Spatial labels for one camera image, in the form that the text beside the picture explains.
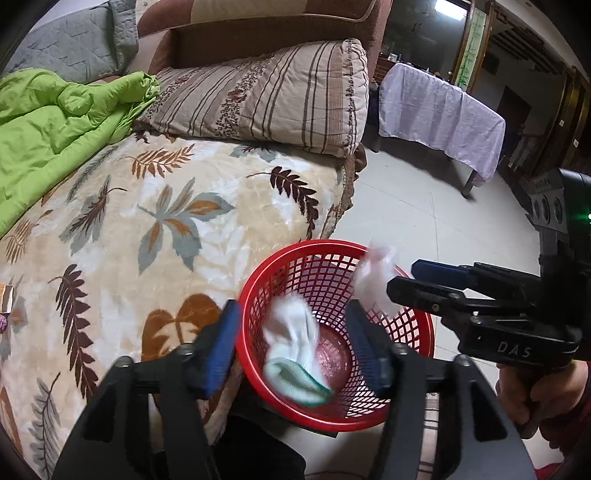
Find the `striped pillowcase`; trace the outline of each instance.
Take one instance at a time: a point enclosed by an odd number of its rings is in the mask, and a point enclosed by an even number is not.
[[[162,90],[136,128],[165,134],[258,140],[347,157],[367,117],[361,43],[305,43],[218,65],[161,70]]]

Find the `gray quilt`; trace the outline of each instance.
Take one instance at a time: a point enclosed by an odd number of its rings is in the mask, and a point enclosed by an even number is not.
[[[123,74],[138,51],[135,1],[110,0],[29,32],[2,75],[38,67],[86,84]]]

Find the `brown headboard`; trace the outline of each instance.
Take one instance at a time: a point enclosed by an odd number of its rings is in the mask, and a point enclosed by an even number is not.
[[[160,0],[138,23],[140,37],[171,29],[176,68],[272,53],[321,40],[358,38],[370,78],[392,0]]]

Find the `floral blanket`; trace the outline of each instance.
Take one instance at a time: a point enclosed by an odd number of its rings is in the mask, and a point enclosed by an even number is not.
[[[328,237],[348,176],[342,160],[296,147],[137,132],[48,192],[0,240],[0,284],[15,286],[0,421],[24,459],[51,477],[116,358],[191,342],[266,257]],[[211,442],[241,375],[235,364],[199,402]]]

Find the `white tablecloth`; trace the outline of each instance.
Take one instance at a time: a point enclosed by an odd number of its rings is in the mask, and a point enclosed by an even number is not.
[[[443,150],[489,181],[499,163],[505,120],[461,88],[397,63],[380,87],[379,134]]]

